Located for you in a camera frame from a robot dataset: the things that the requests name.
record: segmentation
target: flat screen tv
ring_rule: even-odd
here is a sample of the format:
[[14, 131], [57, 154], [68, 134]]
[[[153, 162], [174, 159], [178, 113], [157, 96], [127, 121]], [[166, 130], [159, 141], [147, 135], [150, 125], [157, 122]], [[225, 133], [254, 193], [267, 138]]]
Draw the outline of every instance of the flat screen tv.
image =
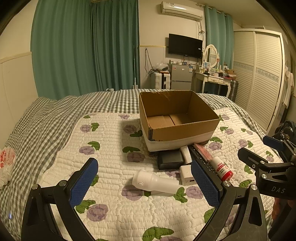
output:
[[168, 53], [202, 58], [202, 40], [177, 34], [169, 34]]

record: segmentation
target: blue gripper pad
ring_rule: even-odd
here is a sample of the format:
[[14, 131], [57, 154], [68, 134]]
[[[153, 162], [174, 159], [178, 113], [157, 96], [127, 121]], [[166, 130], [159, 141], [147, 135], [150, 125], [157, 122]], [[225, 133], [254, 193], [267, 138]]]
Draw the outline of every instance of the blue gripper pad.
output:
[[263, 139], [263, 144], [264, 145], [267, 145], [277, 151], [283, 151], [284, 150], [284, 144], [283, 142], [277, 140], [277, 139], [274, 139], [272, 137], [268, 137], [268, 136], [264, 136]]
[[98, 173], [98, 168], [98, 161], [95, 158], [89, 158], [88, 161], [80, 169], [80, 176], [78, 177], [77, 181], [75, 182], [70, 191], [69, 203], [72, 208], [74, 208], [82, 202], [93, 179]]
[[196, 161], [191, 163], [191, 174], [200, 187], [208, 204], [217, 208], [220, 204], [220, 193]]

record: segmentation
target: wall-mounted air conditioner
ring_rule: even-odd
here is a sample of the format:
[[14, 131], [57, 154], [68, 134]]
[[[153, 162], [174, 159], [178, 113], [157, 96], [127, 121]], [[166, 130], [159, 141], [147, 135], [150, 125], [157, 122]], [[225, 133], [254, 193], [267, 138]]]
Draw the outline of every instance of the wall-mounted air conditioner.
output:
[[161, 2], [161, 13], [197, 21], [203, 18], [202, 10], [171, 2]]

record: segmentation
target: green curtain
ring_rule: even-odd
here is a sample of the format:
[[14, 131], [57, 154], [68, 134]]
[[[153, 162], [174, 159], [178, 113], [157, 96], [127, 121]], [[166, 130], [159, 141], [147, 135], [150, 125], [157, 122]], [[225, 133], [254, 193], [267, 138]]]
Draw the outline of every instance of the green curtain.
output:
[[108, 0], [92, 4], [92, 48], [99, 90], [131, 89], [139, 84], [139, 20], [137, 0]]
[[207, 45], [213, 44], [220, 56], [220, 65], [227, 63], [232, 68], [234, 33], [233, 20], [229, 14], [218, 13], [215, 8], [205, 6], [205, 19], [207, 27]]
[[31, 33], [38, 95], [132, 88], [134, 47], [139, 83], [137, 0], [39, 0]]

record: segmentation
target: purple flower print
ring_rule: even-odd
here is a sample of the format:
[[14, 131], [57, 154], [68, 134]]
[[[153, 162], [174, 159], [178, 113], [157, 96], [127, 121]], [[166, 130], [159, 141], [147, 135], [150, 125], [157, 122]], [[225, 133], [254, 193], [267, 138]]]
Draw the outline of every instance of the purple flower print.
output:
[[121, 195], [129, 200], [136, 201], [143, 196], [143, 190], [140, 190], [133, 185], [127, 185], [123, 187]]
[[227, 135], [230, 135], [230, 134], [233, 134], [234, 133], [234, 130], [233, 129], [226, 129], [225, 130], [225, 133], [227, 134]]
[[232, 224], [233, 220], [234, 220], [234, 215], [230, 215], [230, 216], [228, 217], [228, 219], [227, 219], [227, 221], [226, 221], [224, 227], [228, 227], [230, 224]]
[[174, 236], [166, 236], [166, 237], [159, 239], [159, 241], [182, 241], [182, 239], [174, 237]]
[[91, 221], [98, 222], [105, 219], [108, 207], [105, 204], [95, 204], [87, 210], [87, 218]]
[[137, 128], [134, 125], [126, 125], [123, 130], [127, 134], [132, 134], [137, 131]]
[[222, 145], [219, 142], [212, 142], [211, 144], [209, 144], [209, 148], [212, 150], [221, 150]]
[[268, 162], [274, 162], [274, 158], [273, 158], [272, 156], [267, 156], [267, 157], [266, 157], [266, 160], [267, 160]]
[[229, 120], [230, 118], [228, 117], [228, 115], [226, 115], [226, 114], [222, 114], [222, 118], [224, 119], [224, 120]]
[[165, 174], [169, 177], [180, 177], [179, 170], [165, 171]]
[[246, 147], [248, 145], [248, 142], [246, 140], [240, 139], [239, 140], [239, 149]]
[[80, 130], [84, 133], [87, 133], [87, 132], [91, 131], [91, 126], [90, 125], [82, 125], [80, 127]]
[[92, 146], [83, 146], [79, 149], [80, 153], [83, 153], [84, 155], [91, 155], [94, 154], [94, 148]]
[[145, 155], [139, 152], [130, 152], [127, 156], [128, 161], [132, 162], [142, 162], [145, 159]]
[[127, 120], [129, 115], [118, 115], [121, 119]]
[[199, 187], [188, 187], [186, 188], [186, 195], [187, 197], [195, 198], [195, 199], [202, 199], [203, 198], [203, 193], [199, 189]]

